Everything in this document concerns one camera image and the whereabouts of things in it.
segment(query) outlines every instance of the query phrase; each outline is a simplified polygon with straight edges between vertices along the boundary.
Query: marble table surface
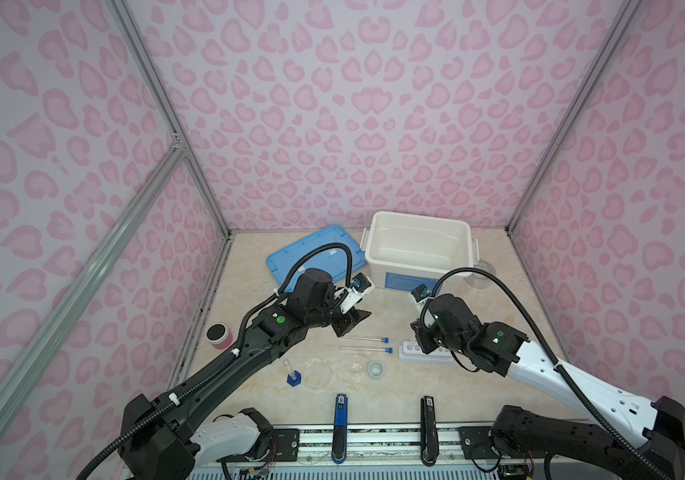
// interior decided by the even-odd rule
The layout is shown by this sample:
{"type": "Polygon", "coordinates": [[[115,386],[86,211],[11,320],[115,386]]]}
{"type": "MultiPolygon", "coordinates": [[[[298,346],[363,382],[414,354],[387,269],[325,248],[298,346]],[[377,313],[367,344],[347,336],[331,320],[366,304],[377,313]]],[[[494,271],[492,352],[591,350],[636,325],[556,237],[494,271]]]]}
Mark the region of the marble table surface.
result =
{"type": "MultiPolygon", "coordinates": [[[[360,240],[361,230],[349,232],[360,240]]],[[[237,234],[207,327],[223,322],[235,335],[244,313],[277,287],[265,258],[306,235],[280,232],[237,234]]],[[[504,230],[474,229],[473,236],[478,238],[481,258],[497,269],[497,276],[516,294],[553,350],[563,358],[504,230]]],[[[367,273],[368,266],[361,271],[367,273]]],[[[462,283],[451,293],[461,296],[482,322],[506,322],[533,338],[513,303],[495,285],[477,290],[462,283]]],[[[361,310],[371,311],[371,316],[350,333],[387,336],[394,347],[393,354],[340,350],[340,345],[381,344],[338,339],[331,328],[312,329],[304,342],[246,380],[214,410],[209,420],[220,413],[235,414],[242,408],[254,407],[273,425],[328,424],[333,422],[335,395],[339,392],[347,394],[349,423],[419,422],[420,398],[425,395],[435,398],[439,422],[493,421],[503,405],[521,406],[543,416],[581,418],[574,410],[538,390],[498,374],[469,373],[454,364],[399,361],[397,346],[404,340],[414,340],[409,323],[417,316],[407,295],[376,288],[357,305],[361,310]],[[328,386],[313,391],[305,385],[288,385],[282,360],[290,360],[295,369],[302,371],[305,361],[313,357],[323,357],[332,364],[328,386]],[[367,374],[366,366],[372,360],[380,360],[385,365],[385,374],[381,378],[374,379],[367,374]],[[363,371],[356,371],[361,366],[363,371]]],[[[219,353],[202,340],[196,352],[194,371],[200,370],[219,353]]]]}

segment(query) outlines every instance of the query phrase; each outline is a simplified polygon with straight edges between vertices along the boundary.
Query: blue plastic lid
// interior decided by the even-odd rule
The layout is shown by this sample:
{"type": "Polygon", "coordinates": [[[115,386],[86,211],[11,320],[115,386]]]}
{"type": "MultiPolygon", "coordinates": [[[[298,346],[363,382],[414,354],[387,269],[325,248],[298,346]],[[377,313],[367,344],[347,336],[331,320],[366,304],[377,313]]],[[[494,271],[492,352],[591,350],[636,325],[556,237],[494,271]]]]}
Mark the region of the blue plastic lid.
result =
{"type": "MultiPolygon", "coordinates": [[[[315,248],[318,248],[319,246],[332,244],[335,242],[345,244],[350,248],[350,251],[353,254],[354,272],[366,265],[366,257],[363,250],[361,250],[361,245],[359,245],[358,242],[355,241],[355,239],[346,231],[344,231],[339,225],[327,226],[326,228],[319,230],[314,234],[310,234],[305,238],[297,240],[294,244],[286,246],[274,254],[270,254],[265,263],[268,264],[270,273],[273,274],[276,282],[281,285],[286,278],[286,274],[290,272],[290,269],[294,266],[297,260],[302,258],[303,255],[315,248]]],[[[305,269],[309,268],[324,270],[326,273],[332,276],[332,279],[335,282],[345,278],[347,258],[345,252],[342,250],[327,250],[305,262],[303,267],[305,268],[300,268],[300,270],[292,278],[289,286],[286,287],[287,292],[294,290],[294,285],[297,283],[297,278],[302,274],[303,271],[305,271],[305,269]]]]}

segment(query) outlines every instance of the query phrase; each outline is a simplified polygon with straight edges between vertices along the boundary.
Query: small white cup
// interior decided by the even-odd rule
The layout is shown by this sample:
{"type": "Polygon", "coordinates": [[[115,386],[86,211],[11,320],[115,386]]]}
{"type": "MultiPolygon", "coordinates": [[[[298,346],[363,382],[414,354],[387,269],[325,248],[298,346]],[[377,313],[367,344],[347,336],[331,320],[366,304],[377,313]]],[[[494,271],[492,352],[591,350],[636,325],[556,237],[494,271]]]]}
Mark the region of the small white cup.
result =
{"type": "Polygon", "coordinates": [[[378,379],[382,376],[383,373],[385,373],[385,366],[382,365],[382,362],[379,360],[374,360],[371,363],[369,363],[369,375],[372,378],[378,379]]]}

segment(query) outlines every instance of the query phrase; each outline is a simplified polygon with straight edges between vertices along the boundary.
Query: pink leopard print wall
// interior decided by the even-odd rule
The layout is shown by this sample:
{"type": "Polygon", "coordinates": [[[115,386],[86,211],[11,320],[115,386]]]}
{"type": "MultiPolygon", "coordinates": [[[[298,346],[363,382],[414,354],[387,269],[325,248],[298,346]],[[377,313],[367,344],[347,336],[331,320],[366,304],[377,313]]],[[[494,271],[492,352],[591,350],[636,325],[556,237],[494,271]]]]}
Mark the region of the pink leopard print wall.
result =
{"type": "Polygon", "coordinates": [[[0,0],[0,381],[170,145],[99,0],[0,0]]]}
{"type": "Polygon", "coordinates": [[[130,0],[228,225],[505,225],[619,0],[130,0]]]}
{"type": "Polygon", "coordinates": [[[685,0],[654,0],[515,242],[580,368],[685,406],[685,0]]]}
{"type": "MultiPolygon", "coordinates": [[[[1,440],[0,479],[75,478],[129,400],[166,388],[221,241],[179,166],[1,440]]],[[[90,478],[119,465],[114,454],[90,478]]]]}

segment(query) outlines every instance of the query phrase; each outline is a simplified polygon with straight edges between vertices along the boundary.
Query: white plastic container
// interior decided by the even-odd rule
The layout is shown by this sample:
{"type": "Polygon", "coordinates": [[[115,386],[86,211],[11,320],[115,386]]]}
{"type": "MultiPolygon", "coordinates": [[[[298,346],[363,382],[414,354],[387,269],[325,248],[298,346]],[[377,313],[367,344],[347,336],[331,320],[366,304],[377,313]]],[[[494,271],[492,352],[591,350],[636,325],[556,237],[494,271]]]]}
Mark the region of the white plastic container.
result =
{"type": "MultiPolygon", "coordinates": [[[[460,220],[377,212],[364,229],[361,248],[375,286],[409,292],[424,283],[433,290],[449,270],[478,262],[478,241],[460,220]]],[[[452,290],[470,274],[457,274],[443,283],[452,290]]]]}

